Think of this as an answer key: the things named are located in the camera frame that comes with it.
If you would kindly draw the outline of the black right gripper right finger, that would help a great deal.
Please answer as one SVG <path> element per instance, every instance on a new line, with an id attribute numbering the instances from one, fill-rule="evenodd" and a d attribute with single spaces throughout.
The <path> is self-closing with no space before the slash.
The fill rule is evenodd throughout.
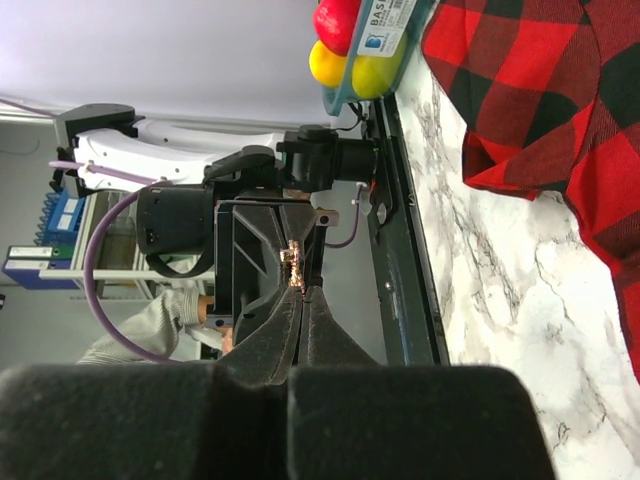
<path id="1" fill-rule="evenodd" d="M 381 366 L 308 291 L 287 382 L 293 479 L 551 479 L 529 393 L 490 366 Z"/>

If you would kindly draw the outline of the person forearm grey sleeve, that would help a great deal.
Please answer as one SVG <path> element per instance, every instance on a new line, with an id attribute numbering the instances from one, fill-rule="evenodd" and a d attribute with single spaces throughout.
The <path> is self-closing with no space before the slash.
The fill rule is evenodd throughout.
<path id="1" fill-rule="evenodd" d="M 176 350 L 182 330 L 204 323 L 207 307 L 215 302 L 196 288 L 169 289 L 120 325 L 120 332 L 149 353 L 165 358 Z M 95 341 L 78 364 L 111 365 L 144 362 L 110 335 Z"/>

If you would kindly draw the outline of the red black plaid shirt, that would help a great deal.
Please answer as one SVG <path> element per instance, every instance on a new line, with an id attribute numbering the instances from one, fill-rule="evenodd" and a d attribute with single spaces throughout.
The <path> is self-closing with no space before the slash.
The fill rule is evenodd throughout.
<path id="1" fill-rule="evenodd" d="M 560 193 L 611 272 L 639 360 L 639 5 L 442 1 L 422 53 L 465 122 L 462 177 L 533 199 Z"/>

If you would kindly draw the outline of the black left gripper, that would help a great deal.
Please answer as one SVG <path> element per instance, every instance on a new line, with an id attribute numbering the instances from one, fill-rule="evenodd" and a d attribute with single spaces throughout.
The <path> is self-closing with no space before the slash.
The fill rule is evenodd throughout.
<path id="1" fill-rule="evenodd" d="M 136 227 L 140 251 L 159 275 L 193 278 L 213 268 L 213 325 L 240 330 L 265 322 L 279 299 L 279 253 L 289 240 L 297 241 L 302 252 L 302 294 L 323 284 L 326 234 L 338 225 L 339 213 L 315 208 L 309 201 L 287 200 L 278 217 L 275 202 L 234 200 L 237 196 L 235 182 L 145 187 L 137 197 Z M 171 255 L 199 259 L 180 272 L 165 261 Z M 284 271 L 288 284 L 285 266 Z"/>

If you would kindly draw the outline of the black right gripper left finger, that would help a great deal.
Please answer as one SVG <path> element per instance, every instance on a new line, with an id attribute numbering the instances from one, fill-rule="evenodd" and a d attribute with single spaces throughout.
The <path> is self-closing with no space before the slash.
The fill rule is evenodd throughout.
<path id="1" fill-rule="evenodd" d="M 5 479 L 283 479 L 298 307 L 215 362 L 36 365 L 1 376 Z"/>

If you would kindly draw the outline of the gold leaf brooch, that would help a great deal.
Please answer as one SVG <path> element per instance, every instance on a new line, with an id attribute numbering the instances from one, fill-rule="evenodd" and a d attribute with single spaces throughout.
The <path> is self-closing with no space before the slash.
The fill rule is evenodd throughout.
<path id="1" fill-rule="evenodd" d="M 288 286 L 305 292 L 303 257 L 299 243 L 289 240 L 285 249 L 280 251 L 280 262 L 288 272 Z"/>

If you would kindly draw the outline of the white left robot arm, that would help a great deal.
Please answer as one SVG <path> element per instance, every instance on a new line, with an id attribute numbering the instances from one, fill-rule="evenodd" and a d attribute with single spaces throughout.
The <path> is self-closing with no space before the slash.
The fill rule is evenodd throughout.
<path id="1" fill-rule="evenodd" d="M 309 195 L 337 181 L 369 185 L 379 151 L 369 139 L 305 125 L 239 135 L 149 120 L 126 105 L 96 103 L 59 115 L 54 182 L 80 196 L 130 192 L 136 242 L 149 268 L 179 272 L 173 256 L 196 257 L 189 276 L 214 275 L 208 322 L 240 337 L 257 330 L 283 291 L 322 282 L 334 213 Z"/>

